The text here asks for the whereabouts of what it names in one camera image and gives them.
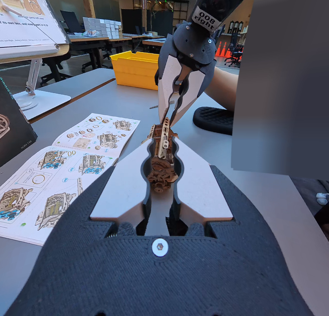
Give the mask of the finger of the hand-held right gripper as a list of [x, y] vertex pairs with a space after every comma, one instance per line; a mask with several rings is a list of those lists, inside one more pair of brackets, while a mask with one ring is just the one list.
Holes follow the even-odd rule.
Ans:
[[162, 78], [158, 82], [158, 113], [162, 124], [169, 109], [169, 100], [174, 93], [173, 85], [182, 71], [178, 59], [169, 55]]
[[183, 91], [181, 92], [175, 109], [170, 119], [170, 127], [175, 125], [182, 116], [187, 112], [191, 105], [196, 101], [201, 85], [203, 83], [205, 74], [201, 71], [192, 71], [183, 80]]

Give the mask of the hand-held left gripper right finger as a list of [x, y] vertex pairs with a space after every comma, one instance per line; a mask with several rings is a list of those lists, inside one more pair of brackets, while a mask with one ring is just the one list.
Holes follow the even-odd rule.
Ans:
[[187, 226], [209, 221], [230, 221], [231, 210], [210, 164], [177, 137], [172, 139], [174, 183], [172, 211], [176, 221]]

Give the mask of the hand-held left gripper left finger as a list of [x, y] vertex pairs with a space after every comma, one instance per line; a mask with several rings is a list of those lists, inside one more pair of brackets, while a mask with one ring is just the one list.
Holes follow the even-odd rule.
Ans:
[[148, 176], [152, 171], [155, 140], [146, 140], [136, 150], [119, 161], [105, 185], [90, 218], [129, 222], [137, 234], [145, 234], [151, 213], [151, 192]]

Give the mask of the wooden submarine model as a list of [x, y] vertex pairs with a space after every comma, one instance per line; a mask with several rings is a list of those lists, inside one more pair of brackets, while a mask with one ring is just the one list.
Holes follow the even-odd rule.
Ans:
[[152, 170], [148, 175], [148, 180], [156, 192], [163, 192], [165, 189], [169, 189], [171, 187], [171, 183], [175, 182], [178, 178], [178, 175], [174, 170], [174, 158], [172, 153], [172, 138], [178, 137], [176, 133], [173, 133], [171, 129], [169, 129], [169, 147], [167, 149], [167, 155], [165, 159], [158, 158], [158, 145], [161, 138], [161, 129], [162, 125], [154, 124], [151, 127], [150, 134], [148, 138], [153, 138], [156, 142], [154, 157], [152, 158]]

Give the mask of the perforated wooden strip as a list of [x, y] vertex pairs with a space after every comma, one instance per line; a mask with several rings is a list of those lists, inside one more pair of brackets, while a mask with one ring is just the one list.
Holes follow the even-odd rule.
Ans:
[[165, 159], [167, 155], [167, 149], [169, 147], [169, 141], [168, 141], [169, 129], [170, 129], [169, 124], [170, 124], [169, 118], [166, 117], [162, 124], [161, 138], [158, 145], [158, 158], [160, 159]]

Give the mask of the person's right forearm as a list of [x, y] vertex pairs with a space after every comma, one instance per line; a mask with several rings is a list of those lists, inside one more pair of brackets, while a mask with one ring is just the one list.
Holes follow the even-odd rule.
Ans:
[[225, 109], [234, 112], [239, 76], [215, 67], [211, 83], [205, 93]]

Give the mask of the black model kit box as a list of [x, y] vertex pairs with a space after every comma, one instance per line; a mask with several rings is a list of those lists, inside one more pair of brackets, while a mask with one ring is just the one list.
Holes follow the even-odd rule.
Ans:
[[9, 88], [0, 78], [0, 166], [33, 144], [37, 137]]

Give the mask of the yellow plastic bin stack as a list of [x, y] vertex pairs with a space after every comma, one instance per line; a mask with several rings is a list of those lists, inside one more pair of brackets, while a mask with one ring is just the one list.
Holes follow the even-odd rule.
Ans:
[[158, 54], [132, 51], [111, 55], [118, 85], [158, 90], [154, 76], [158, 70]]

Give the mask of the black quilted pad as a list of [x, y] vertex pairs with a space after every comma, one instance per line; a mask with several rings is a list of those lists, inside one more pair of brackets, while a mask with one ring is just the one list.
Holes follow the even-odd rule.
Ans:
[[193, 123], [200, 129], [232, 135], [234, 112], [214, 107], [197, 108]]

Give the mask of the illustrated instruction booklet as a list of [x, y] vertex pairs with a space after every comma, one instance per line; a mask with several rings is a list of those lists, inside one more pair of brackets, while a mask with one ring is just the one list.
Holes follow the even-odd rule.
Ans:
[[92, 113], [0, 189], [0, 236], [42, 246], [72, 202], [119, 158], [140, 123]]

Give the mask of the stack of white boxes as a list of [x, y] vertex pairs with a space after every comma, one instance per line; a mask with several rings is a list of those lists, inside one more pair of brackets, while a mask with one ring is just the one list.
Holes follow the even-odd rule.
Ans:
[[97, 30], [100, 31], [102, 37], [108, 37], [109, 39], [122, 38], [121, 22], [83, 17], [85, 30]]

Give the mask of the background wooden desk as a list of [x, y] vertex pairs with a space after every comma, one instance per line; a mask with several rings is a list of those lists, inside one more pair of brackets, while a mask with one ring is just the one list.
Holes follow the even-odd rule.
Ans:
[[112, 55], [112, 49], [117, 53], [122, 52], [122, 47], [128, 45], [132, 38], [124, 37], [118, 39], [109, 39], [108, 37], [76, 37], [69, 36], [69, 51], [85, 51], [89, 54], [92, 69], [102, 67], [101, 59], [103, 58], [99, 50], [109, 51]]

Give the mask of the person's grey shirt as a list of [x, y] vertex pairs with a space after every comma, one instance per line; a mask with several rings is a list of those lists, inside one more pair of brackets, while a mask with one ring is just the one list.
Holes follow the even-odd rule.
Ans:
[[329, 182], [290, 177], [317, 224], [329, 239]]

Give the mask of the white document stand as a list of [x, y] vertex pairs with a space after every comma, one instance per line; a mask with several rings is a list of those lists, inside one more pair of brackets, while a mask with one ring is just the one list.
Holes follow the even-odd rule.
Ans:
[[32, 59], [25, 91], [13, 95], [27, 120], [39, 116], [69, 100], [70, 96], [35, 89], [42, 59]]

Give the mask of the laminated instruction board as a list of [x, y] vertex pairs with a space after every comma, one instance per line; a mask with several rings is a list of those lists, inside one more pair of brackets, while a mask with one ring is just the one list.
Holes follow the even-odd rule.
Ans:
[[70, 40], [47, 0], [0, 0], [0, 62], [64, 55]]

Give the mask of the wooden support post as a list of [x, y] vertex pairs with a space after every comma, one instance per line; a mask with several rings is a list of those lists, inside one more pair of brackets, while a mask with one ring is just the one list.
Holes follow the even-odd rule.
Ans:
[[86, 17], [96, 18], [93, 0], [83, 0]]

